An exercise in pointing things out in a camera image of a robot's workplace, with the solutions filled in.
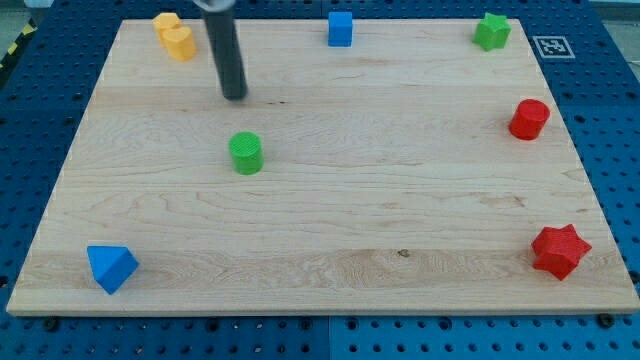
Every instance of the toy block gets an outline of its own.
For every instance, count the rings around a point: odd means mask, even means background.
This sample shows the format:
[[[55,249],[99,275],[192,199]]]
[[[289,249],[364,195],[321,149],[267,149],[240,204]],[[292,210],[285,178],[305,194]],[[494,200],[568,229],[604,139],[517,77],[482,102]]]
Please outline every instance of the toy block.
[[[260,138],[251,132],[240,132],[229,140],[233,168],[242,175],[255,174],[264,163]]]
[[[591,245],[580,238],[571,224],[561,229],[545,227],[531,247],[536,253],[533,268],[546,270],[561,281],[578,267],[580,259],[591,250]]]
[[[507,43],[511,32],[511,26],[504,15],[485,13],[480,20],[473,36],[473,42],[480,45],[485,51],[502,49]]]
[[[183,26],[165,30],[162,38],[172,58],[187,61],[196,55],[196,42],[191,28]]]
[[[549,107],[542,101],[526,99],[518,104],[509,131],[521,140],[533,140],[540,135],[544,124],[551,116]]]
[[[349,47],[353,38],[353,16],[351,12],[329,13],[329,46]]]
[[[176,13],[160,13],[152,21],[153,27],[158,34],[158,40],[163,47],[166,47],[162,34],[168,29],[177,29],[182,26],[180,18]]]
[[[124,246],[87,246],[93,278],[113,294],[138,268],[138,261]]]

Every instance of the blue pentagon block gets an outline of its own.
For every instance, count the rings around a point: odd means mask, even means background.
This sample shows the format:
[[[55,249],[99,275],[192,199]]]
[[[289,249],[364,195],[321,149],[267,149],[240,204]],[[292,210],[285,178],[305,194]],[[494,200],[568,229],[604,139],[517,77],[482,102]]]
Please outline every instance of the blue pentagon block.
[[[113,294],[138,268],[138,261],[124,246],[87,246],[93,278]]]
[[[329,46],[351,46],[353,16],[348,11],[329,13]]]

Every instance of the wood grain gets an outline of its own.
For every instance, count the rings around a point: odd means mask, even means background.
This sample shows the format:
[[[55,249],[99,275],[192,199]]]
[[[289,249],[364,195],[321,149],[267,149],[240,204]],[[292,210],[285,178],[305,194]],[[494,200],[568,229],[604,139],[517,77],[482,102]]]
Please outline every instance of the wood grain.
[[[12,294],[18,316],[578,314],[640,303],[518,21],[503,50],[477,20],[238,21],[249,96],[220,95],[204,26],[168,57],[124,21]],[[523,142],[520,100],[552,117]],[[231,169],[258,133],[264,169]],[[543,226],[593,250],[565,281],[532,268]],[[140,268],[113,296],[86,246]]]

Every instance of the red star block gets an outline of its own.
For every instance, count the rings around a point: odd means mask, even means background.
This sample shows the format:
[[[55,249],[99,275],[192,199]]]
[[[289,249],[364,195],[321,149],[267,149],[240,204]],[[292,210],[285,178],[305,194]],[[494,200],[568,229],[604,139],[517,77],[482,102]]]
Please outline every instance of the red star block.
[[[562,229],[545,227],[531,244],[536,253],[533,268],[546,270],[559,280],[578,267],[580,259],[591,250],[591,245],[582,240],[573,225]]]

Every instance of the black metal rod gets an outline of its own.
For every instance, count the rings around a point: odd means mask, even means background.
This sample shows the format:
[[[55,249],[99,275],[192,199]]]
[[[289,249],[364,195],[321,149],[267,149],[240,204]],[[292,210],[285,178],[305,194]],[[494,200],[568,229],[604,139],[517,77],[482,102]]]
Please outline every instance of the black metal rod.
[[[235,0],[193,0],[202,10],[209,43],[216,63],[222,95],[240,100],[247,95],[238,34],[233,16]]]

